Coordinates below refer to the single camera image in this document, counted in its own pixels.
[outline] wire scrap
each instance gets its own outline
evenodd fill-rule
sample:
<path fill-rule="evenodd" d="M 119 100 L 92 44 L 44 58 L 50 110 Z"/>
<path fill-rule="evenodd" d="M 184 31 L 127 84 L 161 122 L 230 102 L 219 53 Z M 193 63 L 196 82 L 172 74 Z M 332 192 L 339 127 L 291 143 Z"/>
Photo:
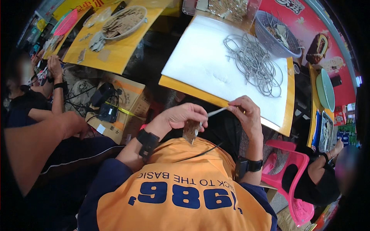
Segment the wire scrap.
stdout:
<path fill-rule="evenodd" d="M 236 48 L 231 48 L 229 43 L 234 44 Z M 223 44 L 230 52 L 227 57 L 235 60 L 236 67 L 245 76 L 247 83 L 257 87 L 264 96 L 280 97 L 283 78 L 281 82 L 275 79 L 275 62 L 270 60 L 270 54 L 261 47 L 256 38 L 251 41 L 247 34 L 243 36 L 232 34 L 223 40 Z M 273 89 L 278 89 L 279 94 L 273 95 Z"/>

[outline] black watch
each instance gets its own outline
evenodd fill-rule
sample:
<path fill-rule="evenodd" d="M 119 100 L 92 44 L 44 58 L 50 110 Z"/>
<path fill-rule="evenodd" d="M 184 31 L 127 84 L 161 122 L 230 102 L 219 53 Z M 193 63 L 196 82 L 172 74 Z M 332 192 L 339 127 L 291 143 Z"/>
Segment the black watch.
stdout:
<path fill-rule="evenodd" d="M 142 144 L 139 155 L 142 156 L 143 162 L 146 163 L 153 154 L 153 150 L 157 147 L 159 137 L 153 133 L 148 133 L 141 129 L 136 139 Z"/>
<path fill-rule="evenodd" d="M 261 168 L 262 160 L 252 161 L 239 156 L 235 166 L 235 180 L 243 178 L 244 174 L 248 171 L 259 171 Z"/>

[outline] yellow sign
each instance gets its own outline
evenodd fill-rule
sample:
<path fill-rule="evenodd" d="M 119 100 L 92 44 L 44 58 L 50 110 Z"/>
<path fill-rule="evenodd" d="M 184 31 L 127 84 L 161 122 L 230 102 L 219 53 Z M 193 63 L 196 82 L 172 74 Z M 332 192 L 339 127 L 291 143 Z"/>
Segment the yellow sign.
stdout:
<path fill-rule="evenodd" d="M 114 0 L 65 0 L 53 13 L 53 17 L 56 20 L 66 14 L 70 9 L 77 9 L 78 11 L 92 6 L 94 11 L 97 11 L 100 7 L 105 7 L 105 4 L 110 3 Z"/>

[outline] wooden tabletop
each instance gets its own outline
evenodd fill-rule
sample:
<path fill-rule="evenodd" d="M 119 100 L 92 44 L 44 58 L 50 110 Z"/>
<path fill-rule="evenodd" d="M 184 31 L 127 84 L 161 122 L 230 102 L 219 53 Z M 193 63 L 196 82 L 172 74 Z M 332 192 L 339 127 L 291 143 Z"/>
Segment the wooden tabletop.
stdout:
<path fill-rule="evenodd" d="M 136 6 L 140 2 L 142 1 L 131 0 L 127 7 Z M 112 4 L 110 6 L 112 11 L 116 8 L 117 5 L 119 5 L 119 3 Z M 100 8 L 97 11 L 97 14 L 99 14 L 99 12 L 103 11 L 105 8 Z M 163 8 L 147 7 L 148 10 L 148 13 L 146 15 L 147 22 L 143 23 L 137 31 L 135 31 L 132 35 L 128 36 L 127 38 L 124 38 L 119 41 L 107 40 L 105 43 L 105 47 L 102 49 L 110 51 L 110 54 L 106 62 L 103 62 L 102 60 L 98 59 L 99 53 L 91 51 L 88 46 L 91 38 L 95 35 L 96 32 L 102 29 L 105 22 L 96 22 L 90 28 L 87 27 L 82 28 L 82 30 L 78 33 L 77 37 L 73 41 L 71 47 L 67 51 L 63 61 L 77 64 L 77 59 L 78 56 L 80 55 L 80 52 L 83 49 L 86 49 L 85 59 L 80 63 L 80 65 L 101 69 L 104 71 L 109 71 L 117 74 L 122 74 L 128 61 L 130 60 L 132 54 L 134 53 L 137 45 L 139 44 L 145 33 L 148 31 L 153 22 L 157 19 L 157 17 L 162 13 L 164 9 L 165 9 L 164 7 Z M 80 38 L 84 37 L 88 33 L 92 34 L 88 39 L 85 39 L 81 42 L 78 41 Z"/>
<path fill-rule="evenodd" d="M 64 34 L 63 39 L 60 41 L 60 43 L 57 45 L 57 47 L 55 48 L 55 50 L 54 50 L 54 51 L 52 51 L 52 50 L 50 50 L 50 49 L 47 49 L 47 50 L 45 51 L 43 59 L 47 60 L 47 59 L 49 58 L 49 56 L 58 54 L 58 52 L 59 52 L 60 48 L 62 47 L 62 45 L 63 45 L 64 41 L 66 40 L 66 38 L 68 37 L 69 33 L 73 30 L 73 28 L 74 28 L 74 27 L 76 26 L 76 24 L 81 20 L 81 18 L 83 18 L 83 17 L 85 16 L 85 14 L 86 14 L 90 9 L 92 9 L 92 8 L 93 8 L 93 7 L 92 7 L 92 6 L 90 6 L 90 7 L 87 7 L 87 8 L 85 8 L 85 9 L 83 9 L 83 10 L 81 10 L 81 11 L 79 11 L 79 12 L 77 13 L 77 21 L 76 21 L 76 23 L 71 27 L 71 29 L 70 29 L 70 30 L 68 30 L 68 31 L 67 31 L 67 33 L 65 33 L 65 34 Z"/>
<path fill-rule="evenodd" d="M 294 70 L 293 70 L 293 58 L 287 58 L 287 65 L 288 65 L 288 91 L 286 97 L 286 106 L 285 106 L 285 115 L 283 126 L 279 127 L 276 124 L 268 121 L 265 118 L 261 117 L 261 123 L 268 128 L 271 128 L 280 134 L 285 136 L 290 136 L 290 129 L 292 128 L 292 120 L 293 120 L 293 111 L 294 111 L 294 93 L 295 93 L 295 85 L 294 85 Z M 176 91 L 183 92 L 187 95 L 191 95 L 193 97 L 199 98 L 201 100 L 207 101 L 219 107 L 226 107 L 228 105 L 228 101 L 221 99 L 220 97 L 214 96 L 210 93 L 202 91 L 198 88 L 180 82 L 178 80 L 172 79 L 170 77 L 161 76 L 159 80 L 159 85 L 165 86 Z"/>
<path fill-rule="evenodd" d="M 316 88 L 316 78 L 319 75 L 318 72 L 309 64 L 310 69 L 310 79 L 311 79 L 311 86 L 312 86 L 312 107 L 311 107 L 311 124 L 310 124 L 310 132 L 308 135 L 307 140 L 307 147 L 311 147 L 313 135 L 315 134 L 316 130 L 316 111 L 319 110 L 320 113 L 325 111 L 330 118 L 334 121 L 334 113 L 330 111 L 330 109 L 324 108 L 319 99 L 319 95 L 317 94 Z"/>

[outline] cardboard box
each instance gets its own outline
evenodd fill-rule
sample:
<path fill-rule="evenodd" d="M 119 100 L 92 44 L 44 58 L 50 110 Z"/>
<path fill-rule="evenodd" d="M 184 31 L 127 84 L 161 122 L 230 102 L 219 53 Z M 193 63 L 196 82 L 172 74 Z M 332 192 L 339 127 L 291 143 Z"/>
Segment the cardboard box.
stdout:
<path fill-rule="evenodd" d="M 106 73 L 103 79 L 104 81 L 99 84 L 99 87 L 103 82 L 110 82 L 116 90 L 120 89 L 122 91 L 121 95 L 119 95 L 117 120 L 114 123 L 109 123 L 93 118 L 88 124 L 99 133 L 111 138 L 116 144 L 125 145 L 127 141 L 136 137 L 140 127 L 145 123 L 150 106 L 148 100 L 150 94 L 144 84 L 112 73 Z M 87 121 L 93 115 L 95 114 L 88 112 L 85 120 Z"/>
<path fill-rule="evenodd" d="M 272 187 L 269 184 L 266 184 L 263 181 L 261 181 L 259 183 L 259 186 L 264 187 L 264 188 L 268 188 L 268 190 L 266 192 L 266 195 L 267 195 L 267 201 L 270 203 L 272 201 L 272 199 L 274 198 L 275 194 L 278 192 L 278 189 L 275 188 L 275 187 Z"/>

